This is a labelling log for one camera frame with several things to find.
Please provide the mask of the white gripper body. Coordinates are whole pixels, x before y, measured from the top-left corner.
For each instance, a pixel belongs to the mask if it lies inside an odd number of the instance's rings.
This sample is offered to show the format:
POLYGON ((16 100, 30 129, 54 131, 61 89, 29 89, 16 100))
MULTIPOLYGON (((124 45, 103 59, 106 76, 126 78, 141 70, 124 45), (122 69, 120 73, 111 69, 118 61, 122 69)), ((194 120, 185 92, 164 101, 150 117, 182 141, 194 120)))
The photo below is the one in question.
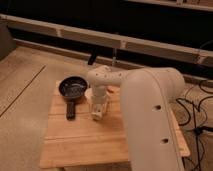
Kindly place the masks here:
POLYGON ((94 104, 104 104, 107 101, 107 91, 105 86, 92 87, 92 102, 94 104))

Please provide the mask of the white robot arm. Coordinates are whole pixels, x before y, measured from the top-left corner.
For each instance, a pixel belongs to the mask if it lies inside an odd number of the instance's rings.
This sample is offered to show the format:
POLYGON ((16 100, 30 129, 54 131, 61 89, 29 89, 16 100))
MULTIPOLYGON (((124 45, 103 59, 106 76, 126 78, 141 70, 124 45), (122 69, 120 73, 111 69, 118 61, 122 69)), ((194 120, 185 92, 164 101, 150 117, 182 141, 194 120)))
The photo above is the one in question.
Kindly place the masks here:
POLYGON ((148 67, 113 72, 100 66, 86 78, 96 104, 103 101, 107 86, 120 88, 132 171, 184 171, 170 107, 185 85, 178 70, 148 67))

